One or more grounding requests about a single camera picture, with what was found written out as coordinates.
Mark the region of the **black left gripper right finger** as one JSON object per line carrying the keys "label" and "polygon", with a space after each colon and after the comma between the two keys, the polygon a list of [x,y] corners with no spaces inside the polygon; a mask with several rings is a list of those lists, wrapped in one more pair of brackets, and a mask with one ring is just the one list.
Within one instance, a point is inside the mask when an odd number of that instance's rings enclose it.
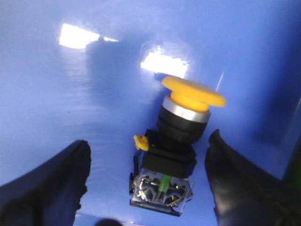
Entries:
{"label": "black left gripper right finger", "polygon": [[216,129],[205,169],[220,226],[299,226],[301,191],[229,146]]}

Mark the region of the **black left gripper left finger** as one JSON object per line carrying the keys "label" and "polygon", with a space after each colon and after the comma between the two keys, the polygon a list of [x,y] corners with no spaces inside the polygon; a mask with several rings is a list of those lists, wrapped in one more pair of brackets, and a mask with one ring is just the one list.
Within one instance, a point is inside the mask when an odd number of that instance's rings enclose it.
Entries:
{"label": "black left gripper left finger", "polygon": [[87,192],[91,149],[77,140],[42,165],[0,187],[2,226],[72,226]]}

